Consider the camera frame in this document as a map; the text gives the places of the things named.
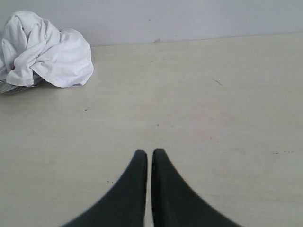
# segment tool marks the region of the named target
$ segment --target table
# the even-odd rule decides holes
[[[1,225],[62,225],[136,149],[150,174],[156,148],[239,224],[303,225],[303,34],[92,47],[92,58],[84,87],[0,97]]]

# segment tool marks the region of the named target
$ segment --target black object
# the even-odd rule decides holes
[[[162,149],[152,157],[151,200],[154,227],[239,227],[187,185]]]
[[[143,227],[146,182],[147,155],[138,150],[112,189],[64,227]]]

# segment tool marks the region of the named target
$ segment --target white cloth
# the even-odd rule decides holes
[[[93,71],[90,45],[76,30],[59,31],[34,12],[16,12],[7,20],[0,47],[0,80],[29,87],[35,72],[66,88],[83,86]]]

